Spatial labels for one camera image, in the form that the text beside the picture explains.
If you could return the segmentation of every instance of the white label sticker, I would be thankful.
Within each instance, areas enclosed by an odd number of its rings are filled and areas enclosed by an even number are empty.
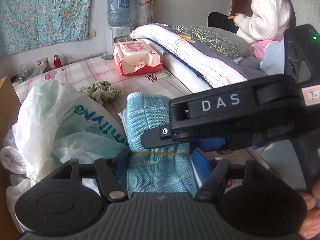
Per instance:
[[[320,104],[320,85],[302,88],[301,90],[306,106]]]

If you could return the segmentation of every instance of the white sweater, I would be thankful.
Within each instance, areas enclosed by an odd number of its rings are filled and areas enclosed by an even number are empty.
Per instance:
[[[252,0],[252,17],[243,14],[235,18],[237,35],[250,44],[258,41],[281,41],[290,20],[290,5],[284,0]]]

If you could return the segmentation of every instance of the teal floral fabric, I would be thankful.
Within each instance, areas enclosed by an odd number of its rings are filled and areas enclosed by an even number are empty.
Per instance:
[[[0,57],[86,40],[91,0],[0,0]]]
[[[174,25],[172,29],[179,34],[190,36],[191,40],[202,42],[216,52],[231,59],[254,57],[250,44],[234,33],[219,28],[192,25]]]

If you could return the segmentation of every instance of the finger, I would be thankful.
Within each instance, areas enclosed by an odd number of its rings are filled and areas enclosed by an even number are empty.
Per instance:
[[[317,198],[320,199],[320,180],[316,183],[313,187],[312,194]]]
[[[301,230],[314,230],[320,228],[320,209],[312,209],[307,212],[307,218],[303,222]]]
[[[319,229],[300,231],[299,235],[301,235],[304,239],[311,239],[320,233]]]
[[[304,201],[306,202],[307,204],[307,208],[308,210],[311,210],[313,209],[316,204],[317,204],[317,200],[315,197],[311,196],[310,194],[306,193],[306,192],[303,192],[303,191],[300,191],[298,192],[300,194],[300,196],[304,199]]]

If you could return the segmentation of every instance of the light blue cloth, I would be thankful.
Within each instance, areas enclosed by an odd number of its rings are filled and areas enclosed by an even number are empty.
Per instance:
[[[89,38],[91,0],[0,0],[0,57]]]
[[[268,45],[260,66],[261,70],[269,76],[284,74],[284,40]]]
[[[141,135],[147,129],[169,123],[170,98],[161,95],[132,93],[127,98],[123,121],[132,152],[150,151],[141,145]],[[127,189],[133,192],[189,192],[196,194],[196,182],[191,160],[187,157],[189,143],[155,148],[152,152],[181,153],[173,155],[133,155],[127,173]]]

